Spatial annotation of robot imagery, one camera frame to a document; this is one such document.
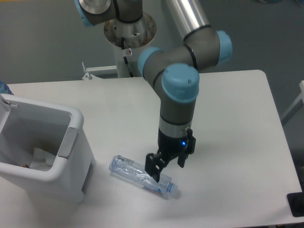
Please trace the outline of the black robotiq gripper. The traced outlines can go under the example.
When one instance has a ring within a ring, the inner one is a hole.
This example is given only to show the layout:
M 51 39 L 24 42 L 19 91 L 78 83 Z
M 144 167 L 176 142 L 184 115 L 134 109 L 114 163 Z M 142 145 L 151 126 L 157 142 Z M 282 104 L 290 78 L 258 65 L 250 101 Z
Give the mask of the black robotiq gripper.
M 188 156 L 195 151 L 196 138 L 192 136 L 192 129 L 186 129 L 186 135 L 173 138 L 158 132 L 158 151 L 146 155 L 145 171 L 156 182 L 160 181 L 162 170 L 169 162 L 178 157 L 177 164 L 183 168 Z

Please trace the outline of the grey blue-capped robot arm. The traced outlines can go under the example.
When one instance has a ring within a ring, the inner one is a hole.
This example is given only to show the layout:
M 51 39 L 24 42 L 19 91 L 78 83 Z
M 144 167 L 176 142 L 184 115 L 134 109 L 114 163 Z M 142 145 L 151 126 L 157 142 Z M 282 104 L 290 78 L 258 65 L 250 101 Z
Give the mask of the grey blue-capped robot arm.
M 224 31 L 212 28 L 197 0 L 167 0 L 183 45 L 169 52 L 149 47 L 156 26 L 140 0 L 76 0 L 86 26 L 104 24 L 109 42 L 119 47 L 127 75 L 141 75 L 161 101 L 158 150 L 146 156 L 145 171 L 159 181 L 163 168 L 176 159 L 184 167 L 194 153 L 191 123 L 199 93 L 199 71 L 232 56 L 232 42 Z

